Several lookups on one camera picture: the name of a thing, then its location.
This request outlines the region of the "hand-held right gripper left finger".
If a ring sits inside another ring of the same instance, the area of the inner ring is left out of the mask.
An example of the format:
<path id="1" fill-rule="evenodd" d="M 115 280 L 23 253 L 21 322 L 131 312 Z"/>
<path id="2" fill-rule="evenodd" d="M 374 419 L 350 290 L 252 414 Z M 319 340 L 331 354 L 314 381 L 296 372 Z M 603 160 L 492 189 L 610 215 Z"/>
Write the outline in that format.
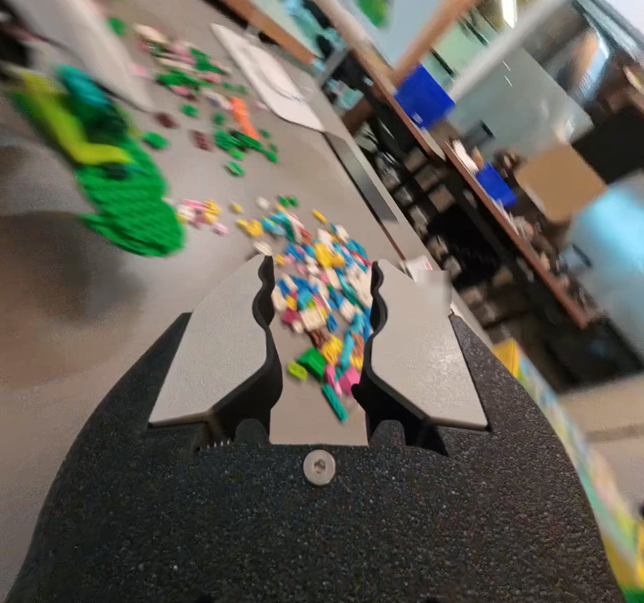
<path id="1" fill-rule="evenodd" d="M 193 310 L 149 416 L 154 428 L 205 423 L 235 429 L 246 419 L 270 428 L 283 371 L 270 330 L 273 260 L 256 255 Z"/>

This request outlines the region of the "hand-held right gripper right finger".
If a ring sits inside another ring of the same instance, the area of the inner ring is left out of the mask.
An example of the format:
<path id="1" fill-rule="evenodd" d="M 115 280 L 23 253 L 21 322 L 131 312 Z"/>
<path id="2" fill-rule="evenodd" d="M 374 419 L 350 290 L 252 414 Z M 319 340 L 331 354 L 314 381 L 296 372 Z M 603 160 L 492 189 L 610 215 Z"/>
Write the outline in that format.
<path id="1" fill-rule="evenodd" d="M 487 416 L 451 321 L 451 287 L 439 270 L 417 283 L 386 260 L 372 266 L 372 334 L 355 397 L 368 430 L 397 420 L 486 430 Z"/>

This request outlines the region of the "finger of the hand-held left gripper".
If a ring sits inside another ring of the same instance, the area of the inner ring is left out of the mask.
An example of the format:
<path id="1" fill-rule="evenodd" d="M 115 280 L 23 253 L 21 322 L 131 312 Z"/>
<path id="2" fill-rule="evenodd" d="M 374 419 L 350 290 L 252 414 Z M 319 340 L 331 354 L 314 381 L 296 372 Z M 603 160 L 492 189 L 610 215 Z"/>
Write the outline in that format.
<path id="1" fill-rule="evenodd" d="M 39 74 L 61 62 L 84 70 L 98 86 L 139 111 L 153 111 L 147 85 L 131 70 L 132 57 L 98 0 L 3 0 L 26 25 L 27 65 L 1 59 L 3 76 Z"/>

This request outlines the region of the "pile of pastel lego bricks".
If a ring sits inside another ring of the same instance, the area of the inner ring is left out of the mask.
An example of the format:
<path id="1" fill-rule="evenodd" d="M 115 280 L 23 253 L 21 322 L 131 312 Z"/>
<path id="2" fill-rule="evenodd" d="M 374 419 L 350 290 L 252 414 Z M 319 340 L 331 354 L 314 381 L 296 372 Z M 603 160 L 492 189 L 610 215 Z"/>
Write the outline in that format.
<path id="1" fill-rule="evenodd" d="M 259 197 L 256 205 L 256 217 L 244 216 L 238 204 L 230 208 L 254 251 L 272 259 L 272 303 L 299 343 L 286 376 L 310 384 L 323 409 L 346 424 L 373 331 L 372 262 L 362 243 L 323 212 L 313 208 L 306 219 L 295 196 L 278 196 L 274 204 Z"/>

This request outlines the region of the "green lego build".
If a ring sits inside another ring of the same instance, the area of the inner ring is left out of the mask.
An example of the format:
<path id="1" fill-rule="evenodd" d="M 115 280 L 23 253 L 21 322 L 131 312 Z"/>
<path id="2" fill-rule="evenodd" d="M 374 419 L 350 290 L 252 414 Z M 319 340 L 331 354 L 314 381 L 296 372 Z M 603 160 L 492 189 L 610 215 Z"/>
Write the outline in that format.
<path id="1" fill-rule="evenodd" d="M 185 244 L 166 201 L 167 181 L 137 142 L 126 111 L 88 73 L 55 64 L 52 76 L 2 64 L 3 92 L 38 137 L 70 168 L 93 213 L 85 226 L 119 249 L 165 258 Z"/>

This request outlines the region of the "scattered green lego pieces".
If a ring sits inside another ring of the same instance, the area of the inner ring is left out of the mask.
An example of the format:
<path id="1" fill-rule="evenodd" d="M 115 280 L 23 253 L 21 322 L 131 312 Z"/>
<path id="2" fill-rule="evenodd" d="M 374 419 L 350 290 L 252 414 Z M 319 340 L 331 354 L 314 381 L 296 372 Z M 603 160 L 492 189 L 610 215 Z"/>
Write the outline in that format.
<path id="1" fill-rule="evenodd" d="M 235 177 L 245 175 L 241 163 L 249 153 L 258 153 L 270 163 L 278 164 L 279 149 L 268 131 L 253 125 L 261 136 L 257 142 L 239 129 L 229 98 L 244 99 L 251 117 L 247 100 L 250 90 L 233 81 L 228 67 L 189 41 L 167 35 L 158 28 L 140 26 L 137 34 L 141 50 L 155 63 L 152 81 L 180 99 L 179 112 L 183 116 L 209 120 L 210 129 L 191 132 L 197 148 L 208 151 L 217 147 L 224 151 L 229 157 L 225 167 Z"/>

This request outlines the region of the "colourful lego set box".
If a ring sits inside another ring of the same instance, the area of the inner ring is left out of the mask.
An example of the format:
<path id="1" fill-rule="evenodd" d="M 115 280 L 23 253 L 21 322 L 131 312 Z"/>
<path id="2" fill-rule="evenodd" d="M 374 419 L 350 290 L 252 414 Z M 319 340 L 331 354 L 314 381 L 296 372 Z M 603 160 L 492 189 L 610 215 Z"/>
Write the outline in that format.
<path id="1" fill-rule="evenodd" d="M 513 339 L 492 346 L 497 359 L 531 395 L 562 442 L 598 523 L 603 547 L 627 602 L 643 601 L 643 521 L 618 489 L 608 462 L 586 442 L 554 390 Z"/>

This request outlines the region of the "orange lego piece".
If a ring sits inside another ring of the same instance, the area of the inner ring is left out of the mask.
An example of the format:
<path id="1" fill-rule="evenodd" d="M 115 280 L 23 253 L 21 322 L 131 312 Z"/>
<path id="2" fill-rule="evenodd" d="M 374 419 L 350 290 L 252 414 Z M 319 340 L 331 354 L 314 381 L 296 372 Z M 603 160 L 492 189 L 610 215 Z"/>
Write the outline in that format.
<path id="1" fill-rule="evenodd" d="M 248 138 L 259 142 L 261 140 L 261 136 L 251 122 L 246 101 L 239 97 L 230 97 L 229 103 L 232 115 L 241 132 Z"/>

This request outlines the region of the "small pink yellow brick cluster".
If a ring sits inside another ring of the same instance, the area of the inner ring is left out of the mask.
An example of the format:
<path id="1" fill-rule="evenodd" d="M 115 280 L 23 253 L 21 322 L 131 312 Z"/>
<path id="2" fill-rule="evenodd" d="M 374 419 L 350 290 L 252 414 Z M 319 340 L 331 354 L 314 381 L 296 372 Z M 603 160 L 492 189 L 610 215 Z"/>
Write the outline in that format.
<path id="1" fill-rule="evenodd" d="M 194 228 L 204 228 L 224 236 L 230 233 L 230 228 L 221 222 L 222 211 L 213 200 L 197 201 L 183 199 L 174 208 L 177 218 Z"/>

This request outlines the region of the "wooden storage shelf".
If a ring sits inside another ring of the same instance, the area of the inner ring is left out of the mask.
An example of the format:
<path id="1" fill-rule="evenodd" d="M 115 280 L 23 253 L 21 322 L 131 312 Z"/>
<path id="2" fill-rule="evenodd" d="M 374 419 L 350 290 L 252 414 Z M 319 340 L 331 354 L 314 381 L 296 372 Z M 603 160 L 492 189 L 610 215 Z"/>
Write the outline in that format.
<path id="1" fill-rule="evenodd" d="M 555 275 L 536 263 L 536 253 L 519 245 L 465 180 L 452 160 L 420 144 L 415 133 L 371 84 L 372 72 L 349 50 L 343 62 L 343 80 L 365 95 L 370 110 L 365 119 L 375 146 L 365 151 L 378 177 L 412 227 L 419 229 L 413 212 L 422 214 L 424 245 L 443 243 L 439 264 L 454 260 L 457 292 L 477 290 L 480 301 L 471 310 L 488 334 L 509 336 L 511 326 L 519 339 L 581 382 L 607 362 L 607 348 L 599 322 L 563 289 Z"/>

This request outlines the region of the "small blue storage bin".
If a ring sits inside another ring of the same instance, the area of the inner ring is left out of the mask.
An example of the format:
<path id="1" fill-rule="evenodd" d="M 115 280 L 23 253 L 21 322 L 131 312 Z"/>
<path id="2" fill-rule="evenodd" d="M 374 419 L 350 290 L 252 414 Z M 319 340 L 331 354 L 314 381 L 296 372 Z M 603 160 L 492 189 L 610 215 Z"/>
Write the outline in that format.
<path id="1" fill-rule="evenodd" d="M 518 203 L 519 199 L 515 195 L 514 191 L 512 191 L 509 185 L 504 181 L 492 163 L 487 162 L 484 167 L 475 174 L 475 179 L 495 204 L 503 207 L 504 209 L 509 209 Z"/>

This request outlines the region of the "white instruction booklet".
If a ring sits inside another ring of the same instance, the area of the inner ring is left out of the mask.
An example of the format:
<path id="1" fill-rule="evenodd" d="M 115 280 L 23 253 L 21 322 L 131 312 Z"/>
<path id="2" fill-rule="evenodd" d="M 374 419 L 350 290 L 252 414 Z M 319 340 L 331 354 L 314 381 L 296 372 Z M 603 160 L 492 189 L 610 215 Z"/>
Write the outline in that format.
<path id="1" fill-rule="evenodd" d="M 211 31 L 273 114 L 291 124 L 325 132 L 322 122 L 276 58 L 221 24 L 212 23 Z"/>

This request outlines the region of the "brown cardboard box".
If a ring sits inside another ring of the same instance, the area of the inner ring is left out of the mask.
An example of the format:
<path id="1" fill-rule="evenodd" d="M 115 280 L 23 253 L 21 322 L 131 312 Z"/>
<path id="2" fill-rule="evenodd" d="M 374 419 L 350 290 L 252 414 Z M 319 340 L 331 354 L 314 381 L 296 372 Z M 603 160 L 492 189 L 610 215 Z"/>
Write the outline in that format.
<path id="1" fill-rule="evenodd" d="M 515 173 L 519 187 L 550 223 L 568 223 L 608 186 L 570 145 L 528 159 Z"/>

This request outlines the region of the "large blue storage bin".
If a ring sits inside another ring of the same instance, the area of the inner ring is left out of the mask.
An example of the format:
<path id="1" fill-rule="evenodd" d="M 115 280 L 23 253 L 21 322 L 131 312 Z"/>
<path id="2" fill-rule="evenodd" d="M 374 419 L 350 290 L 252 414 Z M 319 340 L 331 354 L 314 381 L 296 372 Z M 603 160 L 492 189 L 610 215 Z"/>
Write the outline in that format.
<path id="1" fill-rule="evenodd" d="M 395 101 L 420 130 L 429 130 L 442 121 L 455 102 L 421 63 L 400 82 Z"/>

